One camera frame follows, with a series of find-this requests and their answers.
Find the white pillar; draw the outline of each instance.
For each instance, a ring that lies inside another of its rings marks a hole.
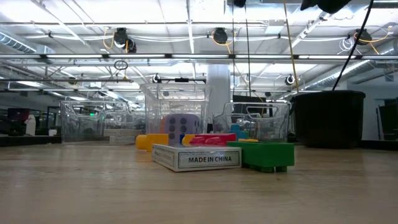
[[[231,102],[229,65],[207,65],[207,83],[211,87],[208,118],[212,119],[213,114],[221,114],[224,105]]]

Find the green plastic block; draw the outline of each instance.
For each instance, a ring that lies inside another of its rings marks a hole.
[[[286,172],[294,166],[294,145],[281,142],[227,142],[242,149],[244,167],[261,172]]]

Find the yellow plastic object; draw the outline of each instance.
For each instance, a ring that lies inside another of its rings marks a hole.
[[[183,146],[189,146],[189,142],[195,137],[194,134],[186,134],[184,138],[182,139],[182,145]]]
[[[169,135],[168,134],[147,134],[146,141],[146,150],[148,152],[152,152],[153,144],[169,144]]]
[[[239,139],[240,142],[258,142],[257,139]]]
[[[140,134],[136,138],[136,147],[137,149],[140,150],[145,150],[146,149],[146,141],[147,141],[147,135],[146,134]]]

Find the transparent box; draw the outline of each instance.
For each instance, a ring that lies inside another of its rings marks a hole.
[[[169,144],[178,144],[181,134],[207,130],[210,87],[201,83],[150,83],[145,94],[147,134],[169,134]]]
[[[63,144],[133,144],[144,117],[116,101],[61,101]]]
[[[213,115],[213,131],[228,133],[238,125],[248,138],[286,141],[289,111],[288,103],[226,103],[222,114]]]

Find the red plastic block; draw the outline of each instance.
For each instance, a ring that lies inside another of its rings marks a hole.
[[[189,144],[192,146],[226,146],[227,141],[236,141],[236,134],[196,134]]]

